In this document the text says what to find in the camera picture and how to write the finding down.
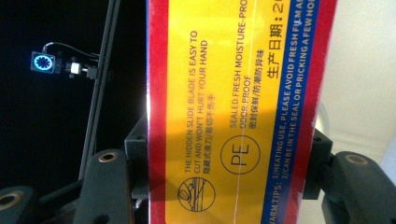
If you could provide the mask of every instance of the circular icon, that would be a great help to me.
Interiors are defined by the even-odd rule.
[[[251,137],[238,135],[229,139],[221,149],[221,163],[235,175],[244,175],[260,161],[260,147]]]
[[[177,197],[185,209],[191,212],[203,212],[212,206],[216,192],[206,179],[193,177],[180,185]]]
[[[52,59],[46,55],[38,55],[35,57],[35,67],[42,71],[50,70],[52,67]]]

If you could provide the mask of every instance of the black metal frame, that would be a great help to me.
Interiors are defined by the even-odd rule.
[[[36,198],[27,187],[0,191],[23,192],[23,198],[1,209],[0,220],[16,223],[148,223],[148,142],[144,116],[121,150],[97,153],[87,174],[63,189]],[[316,131],[303,198],[316,200],[324,190],[323,215],[328,224],[395,224],[396,188],[372,160],[354,152],[331,154],[332,141]],[[116,160],[100,162],[100,159]]]
[[[93,155],[95,148],[100,108],[102,106],[103,95],[105,93],[108,66],[110,63],[110,54],[113,46],[119,9],[120,0],[110,0],[108,2],[105,30],[99,55],[98,74],[97,79],[93,84],[91,109],[88,118],[87,132],[85,135],[84,149],[82,152],[78,179],[82,179],[84,177],[87,164],[90,160],[90,157]]]

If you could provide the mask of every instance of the black mount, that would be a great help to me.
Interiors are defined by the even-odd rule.
[[[37,199],[28,187],[1,190],[0,222],[148,223],[147,127],[144,116],[121,150],[95,154],[84,179],[47,196]],[[331,150],[332,141],[316,131],[303,198],[317,200],[325,192],[328,224],[395,224],[396,188],[381,168],[360,154]]]

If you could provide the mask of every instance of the screw hole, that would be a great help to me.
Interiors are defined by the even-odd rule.
[[[100,215],[95,218],[92,224],[107,224],[109,220],[110,217],[108,215]]]
[[[103,157],[103,159],[105,159],[105,160],[107,160],[107,161],[109,161],[109,160],[111,160],[111,159],[113,159],[113,158],[114,158],[114,156],[111,155],[111,154],[105,155],[105,156]]]
[[[114,161],[118,157],[115,152],[108,152],[98,158],[99,162],[110,162]]]
[[[15,200],[15,196],[14,195],[8,195],[8,196],[0,199],[0,204],[1,205],[6,205],[8,203],[11,203],[14,200]]]
[[[22,194],[23,193],[21,191],[13,191],[0,196],[0,211],[17,204],[21,200]]]
[[[146,136],[145,135],[138,135],[137,137],[136,137],[136,139],[137,140],[146,140]]]
[[[369,162],[361,156],[357,155],[346,155],[346,159],[352,163],[367,165]]]

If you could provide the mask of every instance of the black background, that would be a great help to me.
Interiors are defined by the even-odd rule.
[[[0,189],[47,194],[78,179],[93,81],[30,70],[32,51],[63,42],[100,52],[107,1],[13,1],[0,6]],[[121,1],[97,149],[120,148],[146,109],[146,1]],[[64,59],[86,57],[59,46]]]

